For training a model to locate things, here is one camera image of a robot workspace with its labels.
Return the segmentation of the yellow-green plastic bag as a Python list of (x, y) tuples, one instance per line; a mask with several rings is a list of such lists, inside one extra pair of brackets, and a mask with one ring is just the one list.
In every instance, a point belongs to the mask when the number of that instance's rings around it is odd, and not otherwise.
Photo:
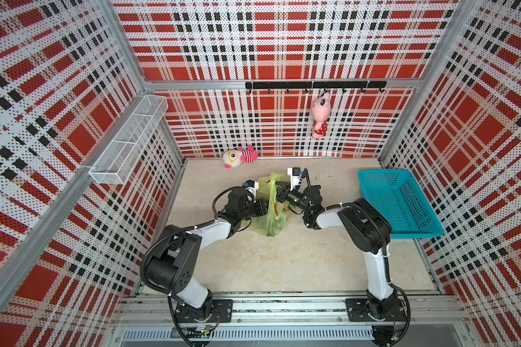
[(267, 214), (253, 218), (251, 228), (267, 237), (275, 237), (287, 222), (287, 206), (276, 200), (277, 182), (289, 183), (289, 176), (285, 172), (273, 171), (269, 176), (258, 179), (259, 189), (256, 197), (260, 200), (267, 200), (269, 204)]

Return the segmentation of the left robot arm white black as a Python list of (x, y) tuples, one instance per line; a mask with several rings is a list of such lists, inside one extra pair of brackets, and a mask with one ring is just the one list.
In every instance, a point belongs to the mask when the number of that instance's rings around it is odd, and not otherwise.
[(199, 252), (234, 236), (242, 222), (267, 214), (268, 201), (256, 198), (257, 189), (258, 182), (252, 180), (230, 187), (214, 200), (212, 220), (185, 228), (166, 226), (140, 264), (142, 282), (174, 299), (194, 319), (209, 319), (214, 313), (212, 293), (193, 277)]

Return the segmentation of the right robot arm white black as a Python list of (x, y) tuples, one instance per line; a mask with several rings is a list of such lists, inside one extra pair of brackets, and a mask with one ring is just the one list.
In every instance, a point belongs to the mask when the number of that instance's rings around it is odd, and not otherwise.
[(403, 289), (393, 284), (389, 269), (392, 226), (368, 201), (323, 207), (321, 187), (312, 185), (307, 169), (289, 168), (291, 182), (277, 182), (276, 200), (301, 209), (306, 227), (321, 230), (342, 227), (363, 253), (368, 274), (367, 301), (362, 309), (372, 320), (405, 317), (410, 322), (410, 304)]

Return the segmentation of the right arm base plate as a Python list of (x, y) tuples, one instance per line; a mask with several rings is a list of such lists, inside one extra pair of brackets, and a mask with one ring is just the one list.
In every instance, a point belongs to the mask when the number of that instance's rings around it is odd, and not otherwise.
[(346, 313), (350, 322), (406, 322), (407, 312), (403, 302), (390, 298), (381, 303), (377, 299), (346, 299)]

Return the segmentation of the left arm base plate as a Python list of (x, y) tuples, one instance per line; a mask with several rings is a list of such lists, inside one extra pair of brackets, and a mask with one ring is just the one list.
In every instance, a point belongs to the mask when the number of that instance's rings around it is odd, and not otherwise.
[(178, 304), (175, 317), (181, 323), (228, 323), (232, 320), (233, 304), (231, 299), (207, 299), (199, 309)]

